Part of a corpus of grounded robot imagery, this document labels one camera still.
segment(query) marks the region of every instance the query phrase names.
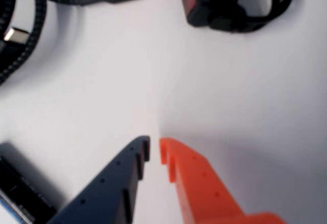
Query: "red and black device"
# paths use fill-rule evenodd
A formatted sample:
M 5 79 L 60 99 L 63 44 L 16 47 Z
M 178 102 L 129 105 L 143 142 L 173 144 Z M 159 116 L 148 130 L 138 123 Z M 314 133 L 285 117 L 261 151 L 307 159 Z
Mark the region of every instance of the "red and black device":
M 258 30 L 284 13 L 291 2 L 292 0 L 272 0 L 267 16 L 251 17 L 247 16 L 238 0 L 183 0 L 189 24 L 230 32 Z

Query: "orange plastic part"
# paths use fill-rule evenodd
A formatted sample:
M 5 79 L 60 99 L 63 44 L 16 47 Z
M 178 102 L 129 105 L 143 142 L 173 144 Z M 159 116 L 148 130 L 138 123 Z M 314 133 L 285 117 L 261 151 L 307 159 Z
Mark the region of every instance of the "orange plastic part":
M 181 142 L 160 139 L 160 153 L 176 183 L 185 224 L 285 224 L 270 213 L 245 215 L 208 160 Z

